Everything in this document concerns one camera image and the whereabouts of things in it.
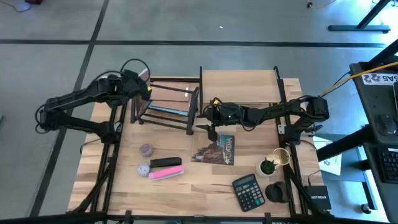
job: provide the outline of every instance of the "black tape roll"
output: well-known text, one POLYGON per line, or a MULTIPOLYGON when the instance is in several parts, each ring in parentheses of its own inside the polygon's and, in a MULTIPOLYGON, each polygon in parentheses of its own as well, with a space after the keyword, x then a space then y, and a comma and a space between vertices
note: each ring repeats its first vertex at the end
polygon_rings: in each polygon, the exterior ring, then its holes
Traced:
POLYGON ((286 190, 285 182, 278 181, 266 187, 266 196, 271 202, 287 203, 290 195, 286 190))

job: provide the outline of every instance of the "yellow cable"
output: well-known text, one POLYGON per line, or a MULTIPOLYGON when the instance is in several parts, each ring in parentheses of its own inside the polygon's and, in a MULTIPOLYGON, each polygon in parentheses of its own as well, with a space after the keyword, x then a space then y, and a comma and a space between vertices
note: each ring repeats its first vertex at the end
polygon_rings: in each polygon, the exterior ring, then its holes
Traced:
POLYGON ((353 78, 359 77, 361 75, 368 74, 368 73, 371 73, 371 72, 374 72, 374 71, 377 71, 377 70, 380 70, 380 69, 383 69, 383 68, 388 68, 388 67, 391 67, 391 66, 394 66, 394 65, 398 65, 398 62, 390 63, 390 64, 387 64, 387 65, 383 65, 383 66, 380 66, 380 67, 377 67, 377 68, 374 68, 374 69, 370 69, 368 71, 364 71, 364 72, 352 75, 352 76, 350 76, 348 78, 345 78, 345 79, 341 80, 340 82, 332 85, 329 89, 327 89, 327 91, 324 91, 322 93, 321 97, 324 97, 326 94, 328 94, 333 89, 335 89, 338 85, 342 84, 343 82, 345 82, 347 80, 350 80, 350 79, 353 79, 353 78))

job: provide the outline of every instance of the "calculator keypad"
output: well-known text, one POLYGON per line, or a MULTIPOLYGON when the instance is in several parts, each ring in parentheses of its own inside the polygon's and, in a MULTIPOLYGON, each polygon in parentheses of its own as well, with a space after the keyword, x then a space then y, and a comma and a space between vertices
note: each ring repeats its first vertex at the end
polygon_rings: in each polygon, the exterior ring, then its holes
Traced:
POLYGON ((265 203, 261 190, 256 182, 249 183, 235 188, 236 195, 241 205, 242 211, 247 212, 265 203))

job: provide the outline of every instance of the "potted plant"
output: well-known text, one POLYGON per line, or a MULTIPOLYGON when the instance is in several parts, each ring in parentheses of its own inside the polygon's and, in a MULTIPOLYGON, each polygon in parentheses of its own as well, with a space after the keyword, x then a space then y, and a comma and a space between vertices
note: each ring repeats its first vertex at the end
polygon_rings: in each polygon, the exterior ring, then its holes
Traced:
POLYGON ((261 177, 268 177, 275 173, 275 170, 276 170, 275 167, 276 167, 276 163, 274 161, 269 161, 269 160, 267 160, 267 158, 265 158, 257 166, 257 173, 261 177))

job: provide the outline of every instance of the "calculator display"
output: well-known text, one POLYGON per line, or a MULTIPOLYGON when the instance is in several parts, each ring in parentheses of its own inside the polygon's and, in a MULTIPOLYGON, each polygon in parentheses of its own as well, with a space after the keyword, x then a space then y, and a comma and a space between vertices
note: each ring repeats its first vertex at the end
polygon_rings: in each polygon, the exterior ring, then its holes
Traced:
POLYGON ((237 181, 237 182, 234 183, 234 185, 235 186, 241 185, 241 184, 244 184, 244 183, 246 183, 247 181, 250 181, 250 180, 254 180, 254 176, 250 176, 250 177, 247 177, 247 178, 245 178, 243 180, 237 181))

